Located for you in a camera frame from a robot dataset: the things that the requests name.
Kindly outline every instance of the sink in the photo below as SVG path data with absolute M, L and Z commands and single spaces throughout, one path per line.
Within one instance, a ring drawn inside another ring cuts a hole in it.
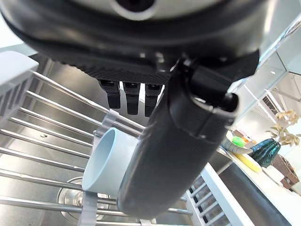
M 106 93 L 99 87 L 98 82 L 83 73 L 82 71 L 60 63 L 51 62 L 42 56 L 34 56 L 34 59 L 40 62 L 38 72 L 43 73 L 50 79 L 58 82 L 59 84 L 67 87 L 68 89 L 79 93 L 80 95 L 98 103 L 101 106 L 109 108 L 107 103 Z M 98 121 L 102 121 L 105 114 L 92 108 L 74 98 L 56 90 L 55 88 L 42 84 L 38 80 L 34 80 L 30 90 L 37 94 L 46 97 L 47 99 L 53 100 L 61 105 L 64 105 L 74 111 L 89 116 Z M 117 111 L 141 124 L 146 125 L 148 118 L 144 117 L 144 105 L 143 102 L 139 103 L 139 115 L 132 116 L 127 115 L 126 109 L 126 97 L 123 91 L 121 91 L 121 109 Z M 24 108 L 29 109 L 38 114 L 50 117 L 56 121 L 68 124 L 80 130 L 92 133 L 97 128 L 96 125 L 83 121 L 75 116 L 71 116 L 58 109 L 50 107 L 40 101 L 34 101 L 30 97 L 26 97 L 24 102 Z M 64 134 L 66 136 L 79 139 L 83 142 L 91 144 L 92 138 L 75 133 L 73 131 L 58 127 L 40 119 L 31 117 L 23 112 L 18 112 L 15 115 L 16 118 L 23 121 L 41 126 L 53 130 L 55 132 Z M 54 144 L 60 147 L 68 148 L 77 152 L 89 154 L 90 147 L 86 145 L 76 144 L 71 141 L 66 141 L 61 138 L 57 138 L 53 135 L 31 129 L 29 127 L 21 126 L 15 122 L 8 121 L 3 129 L 25 135 L 30 138 L 34 138 L 39 141 Z M 22 153 L 38 156 L 40 158 L 50 159 L 70 165 L 85 167 L 87 159 L 77 156 L 71 156 L 66 153 L 62 153 L 47 147 L 42 147 L 37 144 L 32 144 L 20 139 L 10 138 L 4 135 L 0 135 L 0 146 L 8 149 L 16 150 Z M 0 154 L 0 168 L 10 170 L 13 172 L 23 173 L 39 178 L 48 178 L 52 180 L 67 182 L 73 181 L 80 183 L 82 172 L 76 172 L 68 169 L 61 169 L 59 167 L 46 165 L 43 163 L 30 161 L 24 158 L 18 158 L 11 155 Z M 9 196 L 18 199 L 34 200 L 41 202 L 60 202 L 72 203 L 72 198 L 81 199 L 79 191 L 62 191 L 59 187 L 40 185 L 22 180 L 16 180 L 12 178 L 0 177 L 0 195 Z M 71 194 L 69 197 L 60 197 L 64 194 Z M 185 209 L 185 203 L 178 201 L 175 208 Z M 110 205 L 109 209 L 115 210 L 116 206 Z M 29 209 L 17 206 L 0 205 L 0 219 L 1 226 L 73 226 L 77 225 L 76 220 L 70 220 L 65 214 L 59 211 L 50 210 L 39 210 Z M 104 216 L 99 218 L 102 221 L 114 221 L 114 222 L 128 222 L 128 223 L 139 223 L 139 220 L 130 217 L 116 217 L 116 216 Z M 192 225 L 190 217 L 183 214 L 165 213 L 156 218 L 157 224 L 179 224 L 179 225 Z

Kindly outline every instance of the green glass vase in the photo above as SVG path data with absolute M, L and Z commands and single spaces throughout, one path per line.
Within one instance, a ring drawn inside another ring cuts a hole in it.
M 251 147 L 253 153 L 250 156 L 258 162 L 258 164 L 262 167 L 267 167 L 272 163 L 272 160 L 276 157 L 279 152 L 281 145 L 276 140 L 270 138 L 255 146 Z

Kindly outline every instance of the countertop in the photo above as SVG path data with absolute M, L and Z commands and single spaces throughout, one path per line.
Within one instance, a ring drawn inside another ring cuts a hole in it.
M 298 194 L 278 185 L 263 171 L 254 172 L 232 153 L 221 148 L 218 149 L 218 152 L 232 159 L 291 225 L 300 225 L 301 197 Z

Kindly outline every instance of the dried plant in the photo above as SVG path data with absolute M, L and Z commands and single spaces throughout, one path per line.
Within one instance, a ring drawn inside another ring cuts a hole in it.
M 271 127 L 274 131 L 267 131 L 271 133 L 272 138 L 277 138 L 281 145 L 290 145 L 290 147 L 294 144 L 299 145 L 301 134 L 294 135 L 287 131 L 289 126 L 298 122 L 299 116 L 297 113 L 294 110 L 280 112 L 276 114 L 276 119 L 277 123 Z

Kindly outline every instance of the light blue cup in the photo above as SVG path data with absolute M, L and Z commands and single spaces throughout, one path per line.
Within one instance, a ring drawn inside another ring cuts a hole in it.
M 137 138 L 116 128 L 109 129 L 90 156 L 83 176 L 83 190 L 117 197 L 137 143 Z

